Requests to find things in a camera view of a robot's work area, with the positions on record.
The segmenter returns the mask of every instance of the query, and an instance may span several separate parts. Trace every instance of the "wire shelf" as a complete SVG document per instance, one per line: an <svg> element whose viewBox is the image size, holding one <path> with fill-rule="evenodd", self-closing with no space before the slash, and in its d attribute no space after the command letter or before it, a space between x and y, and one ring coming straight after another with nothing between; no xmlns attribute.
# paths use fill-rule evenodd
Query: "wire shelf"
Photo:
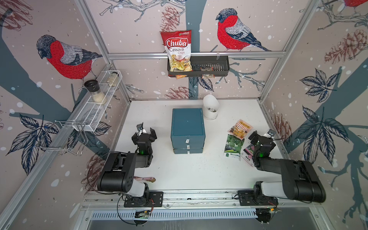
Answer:
<svg viewBox="0 0 368 230"><path fill-rule="evenodd" d="M65 126L73 126L73 127L77 128L76 130L78 131L78 135L77 135L76 140L81 140L81 142L82 142L80 144L80 146L78 147L77 152L73 152L71 147L70 148L67 147L68 142L62 148L61 147L60 148L51 148L51 147L46 147L45 142L41 141L47 134L50 133L50 130L52 130L52 127L56 127L55 123L59 123L61 127L63 127L65 125ZM45 134L42 137L40 137L39 141L33 147L36 148L36 149L42 149L42 150L58 151L59 152L58 155L60 155L60 156L65 154L65 153L70 153L74 156L81 156L84 147L88 143L88 138L86 136L86 133L84 132L84 127L85 127L85 124L77 123L75 121L69 121L69 120L67 120L67 121L54 121L54 123L50 126L50 128L47 130L47 132L45 132Z"/></svg>
<svg viewBox="0 0 368 230"><path fill-rule="evenodd" d="M113 81L107 82L110 74L112 72L117 72L118 74L114 78ZM119 83L121 81L121 73L118 70L108 70L102 77L99 82L100 90L105 94L105 99L107 100L105 104L101 104L99 102L94 102L92 96L89 97L87 103L83 106L82 110L77 115L74 120L77 123L83 123L85 132L94 132L100 123L102 116L105 114L105 110L110 103L111 98L113 97L115 90L118 88Z"/></svg>

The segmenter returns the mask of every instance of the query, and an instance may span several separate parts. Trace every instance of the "white table surface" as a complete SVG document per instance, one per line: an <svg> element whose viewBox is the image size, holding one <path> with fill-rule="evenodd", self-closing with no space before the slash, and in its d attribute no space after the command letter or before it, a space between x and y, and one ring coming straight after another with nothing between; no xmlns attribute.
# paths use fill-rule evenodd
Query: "white table surface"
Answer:
<svg viewBox="0 0 368 230"><path fill-rule="evenodd" d="M156 131L157 139L152 143L153 159L148 168L135 169L135 176L154 177L148 182L150 190L196 190L196 189L244 189L253 188L256 181L281 181L281 175L259 171L246 161L223 156L228 130L239 120L253 126L263 135L268 129L267 122L255 99L219 100L217 119L206 120L206 140L203 153L174 154L171 143L171 117L174 108L199 108L202 100L156 100L133 101L121 131L116 151L134 152L137 148L131 137L137 131L136 125L144 123ZM243 148L250 140L248 134ZM272 158L282 158L275 147Z"/></svg>

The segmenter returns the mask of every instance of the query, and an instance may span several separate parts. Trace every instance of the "teal storage box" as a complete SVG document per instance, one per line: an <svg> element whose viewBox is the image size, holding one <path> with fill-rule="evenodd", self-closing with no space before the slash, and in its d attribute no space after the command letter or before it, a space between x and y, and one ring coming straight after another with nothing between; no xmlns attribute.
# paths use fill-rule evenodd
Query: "teal storage box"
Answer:
<svg viewBox="0 0 368 230"><path fill-rule="evenodd" d="M205 144L205 125L202 108L173 109L171 121L171 141L174 149L203 149Z"/></svg>
<svg viewBox="0 0 368 230"><path fill-rule="evenodd" d="M203 148L174 149L175 154L203 153Z"/></svg>

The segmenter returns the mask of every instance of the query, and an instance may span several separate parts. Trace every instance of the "salt shaker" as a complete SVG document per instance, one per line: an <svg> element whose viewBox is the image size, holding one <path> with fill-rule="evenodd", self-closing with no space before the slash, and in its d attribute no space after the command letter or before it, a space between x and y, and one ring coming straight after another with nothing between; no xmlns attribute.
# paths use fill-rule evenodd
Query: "salt shaker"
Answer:
<svg viewBox="0 0 368 230"><path fill-rule="evenodd" d="M101 103L101 105L107 102L105 94L100 90L98 81L89 80L84 83L84 86L91 93L94 102Z"/></svg>
<svg viewBox="0 0 368 230"><path fill-rule="evenodd" d="M118 73L112 72L109 75L109 78L107 79L107 83L109 84L109 86L116 86L117 82L118 82Z"/></svg>

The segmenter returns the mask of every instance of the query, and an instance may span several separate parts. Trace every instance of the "black grinder cap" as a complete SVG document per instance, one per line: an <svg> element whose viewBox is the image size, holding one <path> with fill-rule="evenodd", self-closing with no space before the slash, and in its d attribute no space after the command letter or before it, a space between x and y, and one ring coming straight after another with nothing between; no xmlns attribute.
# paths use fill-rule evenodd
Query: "black grinder cap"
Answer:
<svg viewBox="0 0 368 230"><path fill-rule="evenodd" d="M90 92L96 92L100 89L98 81L96 80L88 80L84 83L84 87L88 89Z"/></svg>

